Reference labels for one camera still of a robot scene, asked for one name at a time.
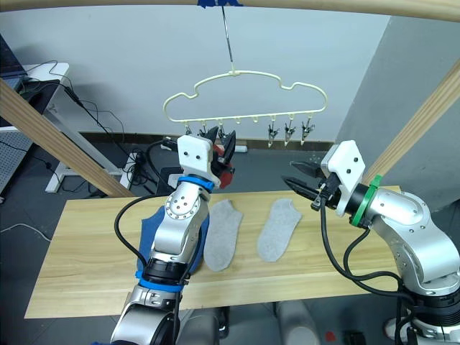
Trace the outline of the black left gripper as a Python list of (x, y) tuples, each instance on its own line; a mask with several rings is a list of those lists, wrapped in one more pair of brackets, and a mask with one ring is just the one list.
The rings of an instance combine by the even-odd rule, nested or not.
[[(199, 130), (199, 135), (210, 140), (214, 144), (218, 136), (218, 131), (219, 128), (217, 126), (209, 130), (203, 128)], [(227, 134), (222, 143), (224, 148), (213, 148), (211, 172), (216, 177), (221, 177), (222, 175), (232, 176), (234, 174), (235, 169), (231, 164), (231, 159), (234, 156), (236, 147), (236, 131), (233, 130), (231, 133)]]

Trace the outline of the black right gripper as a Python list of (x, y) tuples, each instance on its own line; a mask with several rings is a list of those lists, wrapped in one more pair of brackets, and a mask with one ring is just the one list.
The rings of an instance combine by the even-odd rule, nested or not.
[[(290, 166), (295, 167), (302, 173), (312, 178), (322, 178), (321, 166), (313, 162), (291, 161)], [(339, 186), (341, 181), (336, 173), (331, 173), (327, 178), (322, 179), (318, 185), (319, 191), (309, 187), (305, 182), (294, 177), (282, 176), (283, 182), (296, 194), (313, 201), (311, 208), (319, 211), (321, 201), (325, 200), (325, 207), (336, 210), (341, 197)]]

